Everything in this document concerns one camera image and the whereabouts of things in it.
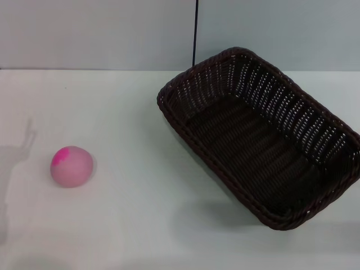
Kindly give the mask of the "black woven rectangular basket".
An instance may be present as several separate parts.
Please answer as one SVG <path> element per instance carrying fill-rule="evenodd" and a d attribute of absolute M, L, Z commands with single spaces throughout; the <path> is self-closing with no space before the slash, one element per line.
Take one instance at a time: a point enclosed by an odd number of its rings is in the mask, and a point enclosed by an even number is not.
<path fill-rule="evenodd" d="M 249 49 L 226 49 L 180 73 L 157 105 L 271 229 L 299 227 L 360 179 L 360 134 Z"/>

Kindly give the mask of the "pink peach toy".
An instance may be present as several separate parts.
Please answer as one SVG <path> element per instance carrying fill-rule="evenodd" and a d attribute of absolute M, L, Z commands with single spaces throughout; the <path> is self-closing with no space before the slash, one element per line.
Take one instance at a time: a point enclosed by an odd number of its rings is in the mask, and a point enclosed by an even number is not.
<path fill-rule="evenodd" d="M 92 173 L 92 155 L 77 146 L 66 146 L 58 150 L 50 165 L 52 179 L 65 188 L 74 188 L 85 184 Z"/>

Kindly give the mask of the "black vertical wall strip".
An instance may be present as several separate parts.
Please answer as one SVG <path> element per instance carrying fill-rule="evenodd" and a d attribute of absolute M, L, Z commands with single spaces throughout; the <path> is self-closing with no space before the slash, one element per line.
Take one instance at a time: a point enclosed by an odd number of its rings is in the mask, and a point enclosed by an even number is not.
<path fill-rule="evenodd" d="M 199 15 L 199 0 L 195 0 L 195 18 L 194 18 L 193 47 L 192 47 L 192 66 L 194 66 L 195 62 L 196 62 L 198 15 Z"/>

